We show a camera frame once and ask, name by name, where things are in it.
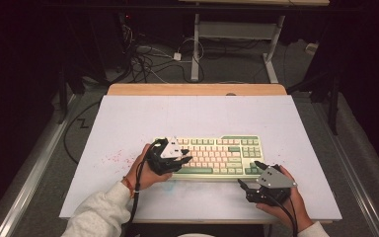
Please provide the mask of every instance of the green and white keyboard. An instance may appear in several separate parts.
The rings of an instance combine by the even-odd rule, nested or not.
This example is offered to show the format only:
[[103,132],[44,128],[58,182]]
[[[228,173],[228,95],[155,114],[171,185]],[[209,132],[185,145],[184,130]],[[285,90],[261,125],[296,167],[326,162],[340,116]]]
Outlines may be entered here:
[[220,138],[177,137],[192,159],[172,180],[234,181],[255,180],[262,173],[254,161],[265,162],[256,135],[225,135]]

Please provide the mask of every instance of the spacebar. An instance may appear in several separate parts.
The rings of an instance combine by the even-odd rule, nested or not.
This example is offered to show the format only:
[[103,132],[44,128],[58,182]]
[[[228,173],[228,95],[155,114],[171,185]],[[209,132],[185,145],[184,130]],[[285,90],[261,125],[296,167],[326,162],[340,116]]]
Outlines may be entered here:
[[212,174],[212,168],[188,168],[184,167],[181,170],[175,172],[176,174]]

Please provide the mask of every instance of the wrist strap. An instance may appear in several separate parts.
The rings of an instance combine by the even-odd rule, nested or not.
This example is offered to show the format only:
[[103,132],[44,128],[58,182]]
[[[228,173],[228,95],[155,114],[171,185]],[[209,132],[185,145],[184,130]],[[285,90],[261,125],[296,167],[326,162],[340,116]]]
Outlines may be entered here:
[[126,186],[127,186],[128,189],[130,190],[130,198],[134,198],[134,188],[133,188],[133,186],[131,185],[131,182],[127,179],[126,176],[123,176],[122,179],[125,181]]

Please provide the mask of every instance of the white desk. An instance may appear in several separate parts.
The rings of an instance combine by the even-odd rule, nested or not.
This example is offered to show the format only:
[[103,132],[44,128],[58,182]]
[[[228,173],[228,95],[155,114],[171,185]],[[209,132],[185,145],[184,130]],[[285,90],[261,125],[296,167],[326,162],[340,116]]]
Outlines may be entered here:
[[[329,0],[180,0],[193,2],[197,5],[202,3],[215,4],[256,4],[256,5],[284,5],[284,6],[328,6]],[[232,22],[203,22],[199,14],[195,14],[193,33],[193,57],[191,65],[191,81],[198,81],[199,68],[199,38],[227,38],[227,39],[250,39],[270,40],[269,50],[263,54],[265,69],[270,83],[278,83],[275,70],[272,65],[272,57],[278,43],[285,16],[279,16],[275,24],[256,23],[232,23]]]
[[[105,96],[61,209],[68,218],[83,199],[128,171],[145,143],[160,135],[257,134],[265,161],[296,178],[312,219],[341,214],[290,96]],[[141,192],[134,222],[270,223],[238,183],[171,181]]]

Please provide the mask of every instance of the sweatshirt sleeve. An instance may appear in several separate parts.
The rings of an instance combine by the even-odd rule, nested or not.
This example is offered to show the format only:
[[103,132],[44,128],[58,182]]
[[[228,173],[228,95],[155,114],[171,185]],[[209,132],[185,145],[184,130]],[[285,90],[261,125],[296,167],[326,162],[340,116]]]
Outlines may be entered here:
[[298,233],[298,237],[329,237],[319,221]]
[[89,196],[76,208],[62,236],[119,236],[121,224],[130,219],[129,196],[121,181],[106,193]]

